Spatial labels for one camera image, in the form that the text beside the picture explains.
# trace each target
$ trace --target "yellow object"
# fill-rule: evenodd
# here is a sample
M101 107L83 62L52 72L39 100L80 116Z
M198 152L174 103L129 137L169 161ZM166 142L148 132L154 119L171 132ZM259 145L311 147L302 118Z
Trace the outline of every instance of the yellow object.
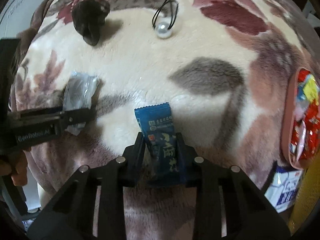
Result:
M293 234L303 224L320 197L320 153L306 172L288 226Z
M318 95L318 86L316 84L316 80L313 75L310 75L308 81L303 87L303 93L306 95L308 101L310 103L313 102L313 100L316 100L316 105L319 105L319 95Z

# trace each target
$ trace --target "gripper logo text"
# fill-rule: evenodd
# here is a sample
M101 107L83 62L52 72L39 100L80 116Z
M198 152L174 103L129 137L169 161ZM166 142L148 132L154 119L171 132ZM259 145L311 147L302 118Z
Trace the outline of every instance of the gripper logo text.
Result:
M50 134L49 129L46 129L46 130L43 130L43 131L39 131L39 132L28 133L28 134L22 135L22 136L19 135L18 136L18 141L19 142L24 142L25 140L38 138L38 137L44 136L46 134Z

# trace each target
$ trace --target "clear plastic bag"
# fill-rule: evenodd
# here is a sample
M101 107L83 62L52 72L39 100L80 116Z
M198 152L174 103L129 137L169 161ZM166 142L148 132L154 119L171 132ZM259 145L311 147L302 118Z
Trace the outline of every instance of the clear plastic bag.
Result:
M73 72L70 76L63 97L63 110L91 108L91 98L98 86L98 78L87 73ZM78 135L85 123L69 125L66 131Z

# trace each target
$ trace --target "white pearl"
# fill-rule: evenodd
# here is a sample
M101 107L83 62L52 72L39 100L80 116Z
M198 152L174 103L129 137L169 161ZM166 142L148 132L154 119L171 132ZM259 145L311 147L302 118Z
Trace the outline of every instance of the white pearl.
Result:
M169 38L172 35L172 29L168 30L169 23L160 22L156 25L157 36L161 39Z

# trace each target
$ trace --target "human hand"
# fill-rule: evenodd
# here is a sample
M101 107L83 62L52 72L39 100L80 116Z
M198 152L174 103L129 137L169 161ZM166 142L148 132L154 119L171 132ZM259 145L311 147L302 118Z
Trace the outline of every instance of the human hand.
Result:
M15 171L12 171L11 165L8 162L0 159L0 176L5 176L13 173L11 175L11 178L15 186L26 185L28 183L28 178L27 178L28 161L23 151L21 151L18 154L12 166L14 166Z

